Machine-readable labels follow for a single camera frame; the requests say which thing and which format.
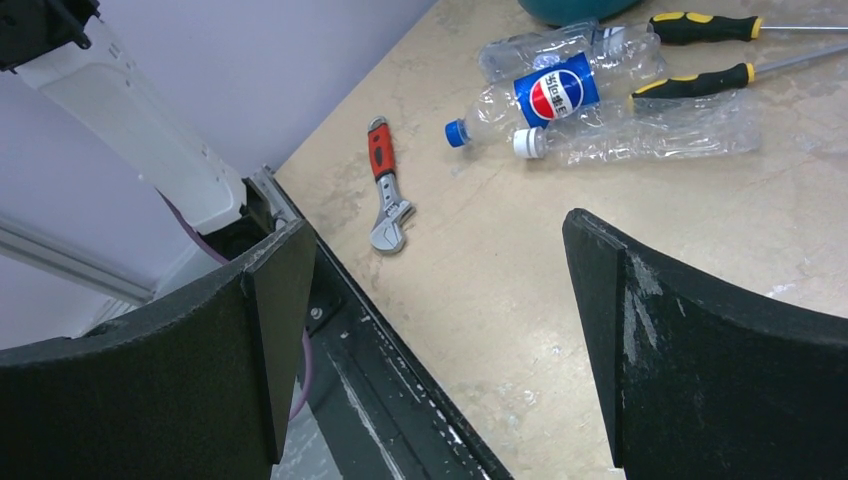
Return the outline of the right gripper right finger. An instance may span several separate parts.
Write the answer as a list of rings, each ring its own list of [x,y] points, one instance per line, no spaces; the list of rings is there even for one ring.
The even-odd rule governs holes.
[[[584,209],[562,234],[627,478],[846,477],[844,318],[725,282]]]

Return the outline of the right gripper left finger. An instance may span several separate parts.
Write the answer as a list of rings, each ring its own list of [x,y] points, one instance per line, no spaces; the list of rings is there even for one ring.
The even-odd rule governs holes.
[[[2,477],[268,478],[253,284],[265,240],[84,336],[3,350]]]

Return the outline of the crushed clear bottle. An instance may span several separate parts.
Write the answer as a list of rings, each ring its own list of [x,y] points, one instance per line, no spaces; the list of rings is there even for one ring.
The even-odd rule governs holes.
[[[517,157],[566,167],[735,155],[760,146],[756,101],[744,91],[602,101],[512,135]]]

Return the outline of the Pepsi bottle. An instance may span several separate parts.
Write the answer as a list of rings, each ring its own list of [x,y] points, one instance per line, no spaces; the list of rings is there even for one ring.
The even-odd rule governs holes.
[[[446,140],[453,148],[509,143],[518,130],[545,128],[582,107],[624,98],[659,76],[660,47],[655,33],[621,31],[549,66],[489,84],[464,117],[445,125]]]

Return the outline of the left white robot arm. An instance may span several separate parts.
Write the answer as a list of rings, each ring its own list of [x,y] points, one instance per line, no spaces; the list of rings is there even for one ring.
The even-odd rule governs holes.
[[[2,2],[2,71],[20,76],[132,166],[210,256],[235,259],[275,230],[271,201],[165,102],[99,6]]]

